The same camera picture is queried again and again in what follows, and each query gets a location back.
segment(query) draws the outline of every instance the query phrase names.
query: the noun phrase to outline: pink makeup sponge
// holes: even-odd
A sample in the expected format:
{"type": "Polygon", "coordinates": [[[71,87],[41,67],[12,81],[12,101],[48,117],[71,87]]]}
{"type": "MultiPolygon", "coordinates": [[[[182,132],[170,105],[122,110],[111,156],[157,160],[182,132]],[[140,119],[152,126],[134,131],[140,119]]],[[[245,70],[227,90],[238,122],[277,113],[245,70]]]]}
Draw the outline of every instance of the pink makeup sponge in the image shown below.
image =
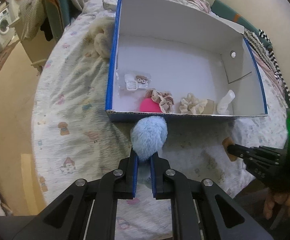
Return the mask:
{"type": "Polygon", "coordinates": [[[151,98],[145,98],[141,102],[139,111],[146,113],[162,113],[159,104],[155,103],[151,98]]]}

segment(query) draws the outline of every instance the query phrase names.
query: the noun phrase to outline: patterned bedsheet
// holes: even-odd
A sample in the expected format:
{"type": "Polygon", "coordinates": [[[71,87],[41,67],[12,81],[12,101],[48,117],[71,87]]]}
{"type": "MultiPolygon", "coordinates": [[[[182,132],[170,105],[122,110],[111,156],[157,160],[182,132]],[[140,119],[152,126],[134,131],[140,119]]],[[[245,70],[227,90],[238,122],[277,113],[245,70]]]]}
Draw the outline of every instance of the patterned bedsheet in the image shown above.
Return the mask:
{"type": "MultiPolygon", "coordinates": [[[[186,0],[172,1],[194,6],[186,0]]],[[[87,38],[93,20],[114,17],[114,10],[104,6],[115,2],[89,0],[65,30],[41,75],[32,115],[32,145],[47,204],[76,179],[99,179],[129,155],[132,124],[109,122],[104,111],[108,60],[99,57],[87,38]]],[[[234,197],[253,177],[240,160],[229,161],[222,140],[231,136],[247,147],[284,146],[286,104],[261,68],[260,73],[268,116],[222,123],[169,123],[163,157],[173,169],[190,179],[213,179],[234,197]]],[[[136,198],[118,203],[115,239],[170,237],[170,210],[169,201],[153,199],[150,181],[138,181],[136,198]]]]}

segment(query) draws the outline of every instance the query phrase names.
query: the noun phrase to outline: black and white striped cloth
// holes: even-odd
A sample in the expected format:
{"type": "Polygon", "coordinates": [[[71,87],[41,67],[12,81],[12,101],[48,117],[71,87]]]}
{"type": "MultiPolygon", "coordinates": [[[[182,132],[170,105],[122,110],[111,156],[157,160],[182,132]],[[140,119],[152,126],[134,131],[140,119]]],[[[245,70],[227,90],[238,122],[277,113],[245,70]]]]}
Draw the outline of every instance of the black and white striped cloth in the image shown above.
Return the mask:
{"type": "MultiPolygon", "coordinates": [[[[258,31],[259,31],[259,37],[261,37],[261,38],[267,40],[269,43],[271,43],[270,39],[268,38],[268,36],[266,35],[266,33],[263,30],[259,29],[258,31]]],[[[277,80],[281,80],[282,83],[284,84],[285,101],[286,101],[288,107],[290,108],[290,91],[288,89],[288,86],[287,86],[284,78],[283,78],[281,70],[278,66],[273,49],[268,49],[268,52],[269,52],[269,59],[271,60],[271,62],[273,62],[274,67],[275,67],[274,76],[276,77],[277,80]]]]}

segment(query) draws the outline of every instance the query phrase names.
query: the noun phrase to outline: floor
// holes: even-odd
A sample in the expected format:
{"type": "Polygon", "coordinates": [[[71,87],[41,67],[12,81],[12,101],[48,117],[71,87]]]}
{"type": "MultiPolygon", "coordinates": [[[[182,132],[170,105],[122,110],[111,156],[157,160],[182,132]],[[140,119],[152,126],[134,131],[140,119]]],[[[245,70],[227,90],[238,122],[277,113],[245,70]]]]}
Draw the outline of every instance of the floor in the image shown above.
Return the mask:
{"type": "Polygon", "coordinates": [[[30,64],[19,42],[0,71],[0,192],[15,215],[35,214],[45,206],[31,145],[32,108],[40,75],[30,64]]]}

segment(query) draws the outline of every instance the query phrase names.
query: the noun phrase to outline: beige scrunchie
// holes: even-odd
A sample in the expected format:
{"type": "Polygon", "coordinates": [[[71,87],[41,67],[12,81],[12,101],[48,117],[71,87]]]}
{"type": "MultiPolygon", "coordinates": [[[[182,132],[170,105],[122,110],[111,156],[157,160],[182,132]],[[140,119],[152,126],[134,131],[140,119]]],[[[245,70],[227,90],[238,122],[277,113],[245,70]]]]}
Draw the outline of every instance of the beige scrunchie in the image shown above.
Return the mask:
{"type": "Polygon", "coordinates": [[[163,113],[173,112],[174,99],[170,92],[161,93],[151,88],[146,91],[145,98],[151,98],[155,103],[158,103],[163,113]]]}
{"type": "Polygon", "coordinates": [[[207,105],[207,99],[199,100],[192,93],[182,98],[180,111],[182,114],[201,114],[207,105]]]}

